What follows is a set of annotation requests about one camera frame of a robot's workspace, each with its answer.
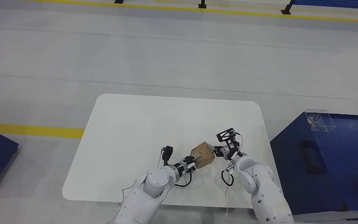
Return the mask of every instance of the transparent box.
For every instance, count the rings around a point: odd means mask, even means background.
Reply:
[[[308,123],[311,130],[315,132],[329,132],[335,128],[335,124],[326,110],[308,109],[306,111]]]

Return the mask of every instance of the dark blue platform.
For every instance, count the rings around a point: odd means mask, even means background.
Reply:
[[[0,172],[5,168],[14,152],[17,151],[18,144],[0,135]]]
[[[335,129],[313,132],[302,113],[271,141],[293,214],[358,211],[358,116],[331,118]]]
[[[294,4],[301,4],[306,6],[358,8],[358,0],[295,0]]]

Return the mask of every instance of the brown box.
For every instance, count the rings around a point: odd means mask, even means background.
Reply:
[[[209,150],[209,148],[214,147],[207,144],[206,142],[203,142],[202,144],[196,146],[193,150],[191,150],[191,156],[197,152],[201,153],[201,156],[195,162],[196,168],[200,169],[203,166],[206,166],[214,161],[215,155],[211,150]]]

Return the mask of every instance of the blue barrier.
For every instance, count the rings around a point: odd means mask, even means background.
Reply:
[[[291,0],[282,14],[290,15],[292,5],[299,4],[305,6],[328,6],[328,7],[341,7],[341,8],[358,8],[358,0]]]

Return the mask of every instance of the white table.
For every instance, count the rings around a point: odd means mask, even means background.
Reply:
[[[242,151],[269,165],[280,186],[261,110],[255,102],[101,95],[63,186],[63,196],[120,202],[122,188],[156,167],[161,147],[173,146],[169,164],[174,164],[204,141],[221,144],[216,134],[231,127],[243,136]],[[225,207],[226,185],[220,173],[227,164],[216,158],[195,171],[192,183],[184,189],[173,188],[163,204]],[[236,174],[234,177],[235,183],[227,192],[229,207],[251,208],[250,195]]]

